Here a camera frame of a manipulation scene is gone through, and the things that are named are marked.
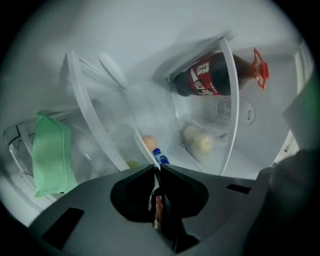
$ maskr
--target green package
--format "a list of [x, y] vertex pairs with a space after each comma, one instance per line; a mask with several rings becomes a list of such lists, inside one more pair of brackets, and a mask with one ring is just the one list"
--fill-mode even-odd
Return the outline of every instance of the green package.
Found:
[[70, 149], [70, 129], [38, 113], [32, 147], [34, 197], [66, 193], [78, 185], [71, 167]]

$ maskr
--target red label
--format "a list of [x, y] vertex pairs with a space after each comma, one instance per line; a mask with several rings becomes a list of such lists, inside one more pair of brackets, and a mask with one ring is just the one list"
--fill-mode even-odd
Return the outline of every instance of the red label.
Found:
[[211, 80], [210, 61], [208, 57], [191, 67], [189, 81], [196, 95], [221, 95]]

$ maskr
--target brown egg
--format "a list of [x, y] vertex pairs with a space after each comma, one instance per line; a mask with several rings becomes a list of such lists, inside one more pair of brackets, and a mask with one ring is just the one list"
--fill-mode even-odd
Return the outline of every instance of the brown egg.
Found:
[[142, 140], [150, 152], [154, 151], [157, 148], [157, 140], [155, 137], [146, 135], [142, 137]]

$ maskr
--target blue and white package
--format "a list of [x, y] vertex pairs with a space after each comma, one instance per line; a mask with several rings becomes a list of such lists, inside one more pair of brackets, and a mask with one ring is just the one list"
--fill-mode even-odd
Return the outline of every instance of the blue and white package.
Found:
[[161, 152], [159, 148], [152, 151], [154, 158], [159, 163], [159, 165], [170, 164], [168, 158]]

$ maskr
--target coca-cola bottle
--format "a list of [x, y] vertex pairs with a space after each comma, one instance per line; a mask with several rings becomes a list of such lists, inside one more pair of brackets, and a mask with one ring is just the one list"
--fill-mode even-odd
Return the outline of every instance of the coca-cola bottle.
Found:
[[[253, 62], [233, 54], [239, 90], [251, 79], [257, 80], [258, 85], [265, 89], [266, 80], [269, 78], [268, 64], [255, 48], [253, 54]], [[186, 71], [178, 73], [173, 79], [173, 84], [178, 94], [185, 97], [190, 95], [229, 96], [230, 80], [224, 54], [217, 52], [193, 64]]]

